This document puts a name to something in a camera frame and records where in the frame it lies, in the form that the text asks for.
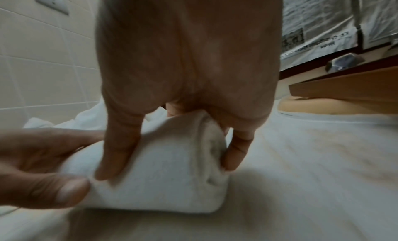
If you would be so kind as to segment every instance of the rolled towel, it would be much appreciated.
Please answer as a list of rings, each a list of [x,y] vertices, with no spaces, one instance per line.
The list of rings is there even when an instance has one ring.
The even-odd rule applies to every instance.
[[[103,154],[98,142],[73,154],[60,173],[85,175],[91,189],[81,206],[210,213],[224,202],[228,175],[220,169],[224,134],[205,111],[144,122],[132,162],[111,181],[93,178]]]

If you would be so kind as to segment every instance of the person's left hand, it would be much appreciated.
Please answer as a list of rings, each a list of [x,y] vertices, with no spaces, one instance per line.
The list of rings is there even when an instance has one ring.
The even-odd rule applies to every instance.
[[[103,131],[55,128],[1,132],[0,205],[31,209],[75,206],[90,190],[88,179],[54,171],[78,149],[103,138]]]

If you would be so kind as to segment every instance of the pinky finger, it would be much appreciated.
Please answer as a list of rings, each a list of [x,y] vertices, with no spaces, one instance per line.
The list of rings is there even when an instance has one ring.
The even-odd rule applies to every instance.
[[[254,139],[254,132],[233,131],[232,141],[221,159],[221,166],[227,171],[234,171],[248,153],[250,144]]]

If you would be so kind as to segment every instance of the hand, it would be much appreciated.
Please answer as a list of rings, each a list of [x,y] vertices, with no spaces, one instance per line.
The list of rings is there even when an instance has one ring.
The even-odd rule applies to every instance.
[[[102,131],[22,129],[0,133],[0,205],[71,207],[90,189],[84,177],[53,173],[76,150],[103,139]]]
[[[122,171],[145,114],[165,103],[170,116],[204,109],[233,128],[221,164],[236,169],[274,101],[282,0],[102,0],[98,17],[109,117],[96,178]]]

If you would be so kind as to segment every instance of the tiled wall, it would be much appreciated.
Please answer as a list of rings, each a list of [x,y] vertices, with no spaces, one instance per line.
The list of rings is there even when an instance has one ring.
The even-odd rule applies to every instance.
[[[65,1],[69,15],[34,0],[0,0],[0,129],[30,117],[57,124],[98,102],[98,0]]]

